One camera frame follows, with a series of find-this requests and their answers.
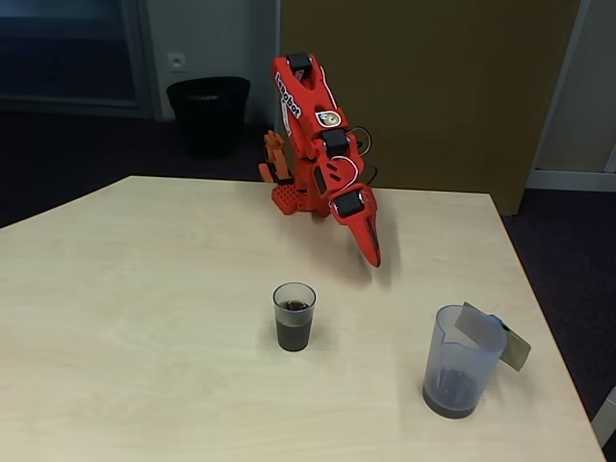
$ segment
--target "dark liquid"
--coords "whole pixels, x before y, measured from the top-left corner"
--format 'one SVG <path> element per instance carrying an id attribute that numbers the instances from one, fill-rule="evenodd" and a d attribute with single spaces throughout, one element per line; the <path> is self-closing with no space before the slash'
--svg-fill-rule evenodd
<path id="1" fill-rule="evenodd" d="M 285 310 L 301 311 L 308 308 L 302 301 L 287 301 L 283 305 Z M 276 332 L 278 333 L 278 344 L 287 351 L 301 351 L 308 346 L 310 339 L 310 327 L 312 320 L 300 327 L 289 327 L 276 320 Z"/>
<path id="2" fill-rule="evenodd" d="M 473 414 L 477 402 L 477 386 L 463 372 L 452 369 L 440 371 L 439 386 L 435 387 L 438 373 L 434 373 L 429 380 L 432 396 L 423 386 L 422 395 L 425 403 L 439 416 L 448 419 L 463 419 Z"/>

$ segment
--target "floor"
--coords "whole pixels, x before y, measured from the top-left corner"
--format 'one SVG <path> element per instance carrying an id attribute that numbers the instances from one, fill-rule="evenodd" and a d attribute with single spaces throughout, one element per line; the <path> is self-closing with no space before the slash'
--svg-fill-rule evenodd
<path id="1" fill-rule="evenodd" d="M 172 124 L 0 114 L 0 227 L 129 175 L 257 180 L 265 127 L 225 159 L 184 154 Z M 616 386 L 616 193 L 528 190 L 503 219 L 588 415 Z M 605 448 L 616 462 L 616 438 Z"/>

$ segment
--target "white wall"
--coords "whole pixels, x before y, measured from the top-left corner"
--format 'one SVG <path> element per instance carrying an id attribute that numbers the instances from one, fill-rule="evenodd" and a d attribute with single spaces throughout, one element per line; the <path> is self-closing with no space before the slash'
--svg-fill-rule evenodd
<path id="1" fill-rule="evenodd" d="M 601 172 L 616 144 L 616 1 L 591 0 L 536 167 Z"/>
<path id="2" fill-rule="evenodd" d="M 163 116 L 172 118 L 166 89 L 182 80 L 219 75 L 251 83 L 246 119 L 273 123 L 271 60 L 276 46 L 275 0 L 147 0 Z M 167 53 L 186 53 L 188 72 L 173 73 Z"/>

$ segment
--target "clear plastic cup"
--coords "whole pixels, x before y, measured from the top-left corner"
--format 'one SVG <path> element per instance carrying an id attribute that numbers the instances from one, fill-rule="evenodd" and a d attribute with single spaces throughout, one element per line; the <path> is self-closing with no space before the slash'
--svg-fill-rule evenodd
<path id="1" fill-rule="evenodd" d="M 273 293 L 278 344 L 287 351 L 308 346 L 317 294 L 300 282 L 283 284 Z"/>
<path id="2" fill-rule="evenodd" d="M 472 306 L 441 308 L 423 380 L 426 404 L 450 419 L 470 416 L 506 345 L 495 317 Z"/>

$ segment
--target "table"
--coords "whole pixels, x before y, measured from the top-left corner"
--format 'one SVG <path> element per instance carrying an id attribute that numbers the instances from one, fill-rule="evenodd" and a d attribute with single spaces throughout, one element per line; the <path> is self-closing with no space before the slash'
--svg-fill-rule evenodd
<path id="1" fill-rule="evenodd" d="M 603 460 L 488 195 L 377 191 L 373 269 L 270 189 L 132 177 L 0 231 L 0 460 Z M 318 293 L 300 353 L 274 332 L 292 280 Z M 421 384 L 465 300 L 533 351 L 449 421 Z"/>

